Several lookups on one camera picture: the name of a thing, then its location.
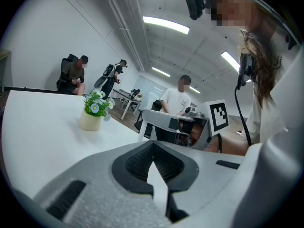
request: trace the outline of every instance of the man in black shirt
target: man in black shirt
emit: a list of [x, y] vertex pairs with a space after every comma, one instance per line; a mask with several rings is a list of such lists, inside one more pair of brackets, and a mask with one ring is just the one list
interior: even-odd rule
[[105, 85], [101, 88], [101, 91], [105, 92], [104, 100], [108, 98], [110, 92], [112, 91], [114, 83], [120, 84], [120, 80], [118, 79], [118, 74], [123, 72], [123, 67], [128, 67], [127, 61], [121, 59], [120, 63], [115, 64], [114, 76], [111, 78], [108, 78]]
[[65, 80], [66, 83], [62, 84], [69, 93], [75, 95], [83, 95], [85, 92], [85, 70], [88, 62], [87, 56], [81, 56], [77, 62], [69, 62], [61, 71], [60, 78]]

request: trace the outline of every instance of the black pants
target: black pants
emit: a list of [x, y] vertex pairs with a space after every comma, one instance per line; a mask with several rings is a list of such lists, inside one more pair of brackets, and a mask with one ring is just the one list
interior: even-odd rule
[[114, 77], [108, 78], [105, 85], [102, 86], [101, 91], [105, 93], [104, 100], [106, 100], [109, 97], [110, 92], [112, 91], [114, 86]]

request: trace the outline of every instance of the desk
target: desk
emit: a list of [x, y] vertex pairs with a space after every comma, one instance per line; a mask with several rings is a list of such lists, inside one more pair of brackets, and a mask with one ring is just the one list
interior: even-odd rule
[[138, 134], [114, 119], [98, 132], [78, 126], [82, 96], [11, 91], [2, 125], [4, 164], [12, 186], [30, 198], [81, 159], [136, 143]]
[[1, 68], [1, 72], [2, 72], [1, 91], [2, 91], [2, 93], [4, 92], [4, 85], [3, 85], [3, 83], [4, 83], [4, 74], [5, 74], [5, 68], [7, 66], [6, 64], [8, 62], [9, 55], [10, 55], [10, 51], [4, 50], [4, 49], [0, 49], [0, 61], [4, 60], [3, 67]]
[[133, 115], [134, 115], [135, 112], [138, 110], [141, 101], [135, 100], [135, 99], [131, 99], [129, 93], [121, 92], [121, 91], [118, 91], [118, 90], [115, 90], [115, 89], [113, 89], [113, 91], [114, 91], [115, 93], [117, 93], [117, 94], [122, 95], [122, 96], [125, 98], [125, 100], [129, 101], [128, 104], [127, 104], [127, 106], [126, 106], [126, 108], [125, 108], [125, 111], [123, 112], [123, 116], [122, 116], [121, 119], [122, 119], [122, 120], [124, 119], [124, 116], [125, 116], [125, 114], [127, 113], [127, 111], [128, 111], [128, 109], [129, 109], [131, 103], [132, 103], [132, 102], [138, 102], [138, 104], [137, 104], [137, 106], [136, 106], [136, 109], [135, 109], [134, 112], [133, 112]]

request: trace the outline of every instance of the white t-shirt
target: white t-shirt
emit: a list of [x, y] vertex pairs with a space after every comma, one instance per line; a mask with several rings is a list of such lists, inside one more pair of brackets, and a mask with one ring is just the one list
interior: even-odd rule
[[185, 111], [191, 104], [190, 97], [185, 92], [180, 92], [178, 89], [167, 89], [160, 100], [167, 102], [170, 114], [178, 114], [181, 111]]
[[[295, 59], [299, 47], [295, 45], [291, 50], [288, 50], [288, 43], [285, 41], [285, 36], [282, 36], [277, 32], [271, 37], [271, 45], [277, 55], [278, 63], [281, 64], [275, 74], [276, 85]], [[283, 131], [285, 124], [275, 103], [271, 99], [263, 100], [263, 108], [260, 107], [260, 104], [257, 101], [256, 83], [254, 83], [253, 89], [253, 104], [246, 125], [251, 142], [263, 143], [272, 135]], [[246, 138], [244, 130], [241, 136]]]

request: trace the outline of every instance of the white ceiling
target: white ceiling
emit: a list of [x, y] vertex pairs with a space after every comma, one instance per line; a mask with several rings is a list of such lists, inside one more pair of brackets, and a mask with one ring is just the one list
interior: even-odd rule
[[226, 50], [237, 59], [238, 30], [216, 27], [208, 15], [193, 21], [185, 0], [139, 0], [143, 16], [167, 19], [190, 28], [187, 35], [158, 25], [145, 24], [152, 67], [174, 77], [188, 74], [203, 95], [234, 89], [238, 73], [221, 57]]

